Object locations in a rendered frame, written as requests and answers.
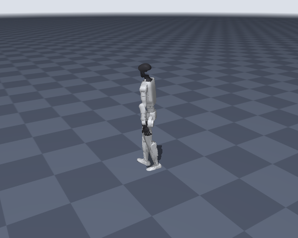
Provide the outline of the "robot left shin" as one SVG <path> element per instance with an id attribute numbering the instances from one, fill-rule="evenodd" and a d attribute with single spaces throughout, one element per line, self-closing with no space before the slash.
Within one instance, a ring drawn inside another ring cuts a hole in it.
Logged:
<path id="1" fill-rule="evenodd" d="M 148 150 L 149 150 L 149 154 L 152 158 L 152 161 L 154 162 L 154 165 L 155 166 L 158 166 L 158 160 L 157 160 L 157 157 L 158 157 L 158 150 L 157 150 L 157 144 L 156 143 L 152 143 L 151 144 L 151 147 L 149 148 L 148 147 Z"/>

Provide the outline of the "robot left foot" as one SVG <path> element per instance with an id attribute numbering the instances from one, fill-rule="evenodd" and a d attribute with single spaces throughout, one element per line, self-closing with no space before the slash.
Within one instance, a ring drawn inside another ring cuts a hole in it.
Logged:
<path id="1" fill-rule="evenodd" d="M 147 168 L 146 170 L 147 171 L 152 171 L 152 170 L 155 170 L 155 169 L 159 169 L 161 167 L 162 167 L 161 164 L 158 163 L 158 166 L 152 165 L 151 167 Z"/>

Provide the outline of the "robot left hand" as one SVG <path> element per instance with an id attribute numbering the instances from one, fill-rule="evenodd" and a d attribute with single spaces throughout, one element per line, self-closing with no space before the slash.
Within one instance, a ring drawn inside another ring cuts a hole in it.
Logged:
<path id="1" fill-rule="evenodd" d="M 144 133 L 145 136 L 150 136 L 152 135 L 149 131 L 149 128 L 147 127 L 148 123 L 146 121 L 146 125 L 142 125 L 143 126 L 143 129 L 142 129 L 142 133 Z"/>

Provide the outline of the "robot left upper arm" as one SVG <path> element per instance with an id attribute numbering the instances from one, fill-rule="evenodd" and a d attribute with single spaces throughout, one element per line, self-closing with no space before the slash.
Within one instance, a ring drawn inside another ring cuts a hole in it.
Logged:
<path id="1" fill-rule="evenodd" d="M 147 84 L 143 84 L 140 87 L 140 94 L 141 94 L 141 101 L 145 108 L 147 107 L 147 92 L 148 92 L 148 85 Z"/>

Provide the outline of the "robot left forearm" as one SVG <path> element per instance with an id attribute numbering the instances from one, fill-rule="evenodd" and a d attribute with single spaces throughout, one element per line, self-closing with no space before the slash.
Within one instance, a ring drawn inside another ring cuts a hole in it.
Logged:
<path id="1" fill-rule="evenodd" d="M 142 121 L 142 125 L 146 125 L 146 121 L 147 121 L 147 117 L 146 117 L 146 109 L 145 106 L 143 104 L 139 105 L 140 108 L 140 113 L 141 113 L 141 121 Z"/>

